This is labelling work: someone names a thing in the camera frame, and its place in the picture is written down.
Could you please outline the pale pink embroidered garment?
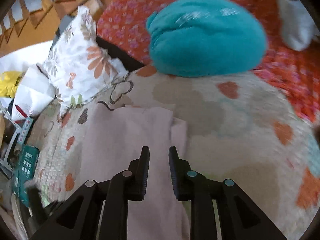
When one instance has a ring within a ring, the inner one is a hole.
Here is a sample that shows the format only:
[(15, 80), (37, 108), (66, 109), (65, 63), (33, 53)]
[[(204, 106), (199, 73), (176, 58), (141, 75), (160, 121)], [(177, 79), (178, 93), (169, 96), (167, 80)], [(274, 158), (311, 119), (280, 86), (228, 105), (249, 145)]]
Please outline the pale pink embroidered garment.
[(174, 195), (168, 152), (175, 146), (183, 155), (187, 122), (162, 107), (120, 107), (113, 111), (99, 102), (87, 121), (77, 179), (97, 182), (111, 179), (150, 149), (146, 196), (129, 203), (129, 239), (188, 239), (189, 219)]

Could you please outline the teal cardboard box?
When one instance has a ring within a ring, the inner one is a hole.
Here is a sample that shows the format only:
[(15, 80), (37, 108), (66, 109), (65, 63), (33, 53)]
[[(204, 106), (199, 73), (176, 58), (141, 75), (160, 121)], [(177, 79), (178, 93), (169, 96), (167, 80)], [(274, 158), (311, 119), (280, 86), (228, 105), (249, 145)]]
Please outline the teal cardboard box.
[(25, 207), (29, 207), (29, 199), (24, 184), (26, 181), (33, 179), (39, 154), (40, 150), (38, 148), (22, 145), (19, 159), (13, 172), (12, 191)]

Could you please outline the patchwork heart quilt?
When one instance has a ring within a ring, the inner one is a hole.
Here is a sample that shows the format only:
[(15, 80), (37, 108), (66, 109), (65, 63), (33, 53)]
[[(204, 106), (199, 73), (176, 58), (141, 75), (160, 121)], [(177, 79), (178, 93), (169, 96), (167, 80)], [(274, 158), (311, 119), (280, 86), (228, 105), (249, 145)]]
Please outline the patchwork heart quilt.
[(146, 66), (58, 119), (52, 102), (29, 142), (40, 150), (34, 179), (44, 204), (64, 201), (82, 184), (82, 142), (97, 103), (162, 107), (187, 122), (179, 156), (205, 177), (235, 181), (287, 239), (306, 239), (319, 210), (319, 124), (295, 115), (276, 88), (252, 73), (196, 79)]

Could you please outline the yellow plastic bag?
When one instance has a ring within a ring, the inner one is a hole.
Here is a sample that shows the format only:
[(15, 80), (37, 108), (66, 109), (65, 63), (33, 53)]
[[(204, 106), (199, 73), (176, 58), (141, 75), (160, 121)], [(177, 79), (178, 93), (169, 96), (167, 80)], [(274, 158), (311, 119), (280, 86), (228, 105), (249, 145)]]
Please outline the yellow plastic bag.
[(7, 71), (0, 76), (0, 97), (14, 98), (24, 72)]

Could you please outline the white floral pillow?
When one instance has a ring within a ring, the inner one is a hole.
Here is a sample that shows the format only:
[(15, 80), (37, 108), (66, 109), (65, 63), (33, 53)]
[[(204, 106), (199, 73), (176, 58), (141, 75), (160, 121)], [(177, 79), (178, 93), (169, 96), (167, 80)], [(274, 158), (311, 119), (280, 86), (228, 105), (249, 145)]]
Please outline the white floral pillow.
[(129, 73), (120, 59), (113, 59), (98, 46), (96, 38), (96, 23), (88, 7), (80, 6), (42, 64), (42, 71), (55, 88), (61, 118), (125, 80)]

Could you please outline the teal plush towel bundle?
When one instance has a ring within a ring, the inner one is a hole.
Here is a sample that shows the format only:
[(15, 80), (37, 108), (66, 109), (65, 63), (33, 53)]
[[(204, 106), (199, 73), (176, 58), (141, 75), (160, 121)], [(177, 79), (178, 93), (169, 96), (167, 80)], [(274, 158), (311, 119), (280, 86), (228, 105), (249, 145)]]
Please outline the teal plush towel bundle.
[(252, 70), (267, 51), (260, 22), (230, 0), (177, 0), (146, 21), (149, 55), (163, 74), (201, 77)]

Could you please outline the grey cloth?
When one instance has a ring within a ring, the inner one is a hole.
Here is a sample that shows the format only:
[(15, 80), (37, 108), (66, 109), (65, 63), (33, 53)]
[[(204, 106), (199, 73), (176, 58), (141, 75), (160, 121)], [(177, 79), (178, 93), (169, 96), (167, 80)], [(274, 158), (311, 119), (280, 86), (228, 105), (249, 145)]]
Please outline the grey cloth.
[(277, 0), (282, 41), (295, 51), (319, 42), (319, 29), (300, 0)]

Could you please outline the wooden stair railing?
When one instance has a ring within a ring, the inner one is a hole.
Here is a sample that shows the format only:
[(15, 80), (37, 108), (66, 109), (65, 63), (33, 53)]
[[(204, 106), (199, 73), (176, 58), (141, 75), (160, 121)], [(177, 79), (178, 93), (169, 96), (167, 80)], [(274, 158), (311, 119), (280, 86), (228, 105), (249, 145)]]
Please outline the wooden stair railing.
[(1, 17), (1, 56), (52, 40), (62, 19), (88, 7), (98, 20), (113, 0), (16, 0)]

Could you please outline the red floral blanket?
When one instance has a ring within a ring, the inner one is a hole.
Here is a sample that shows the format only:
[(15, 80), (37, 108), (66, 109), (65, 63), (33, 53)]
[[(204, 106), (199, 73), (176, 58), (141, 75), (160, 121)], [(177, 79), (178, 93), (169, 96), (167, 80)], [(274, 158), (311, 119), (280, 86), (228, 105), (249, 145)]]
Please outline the red floral blanket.
[(114, 0), (97, 34), (144, 65), (183, 77), (252, 70), (302, 119), (319, 119), (319, 44), (282, 37), (278, 0)]

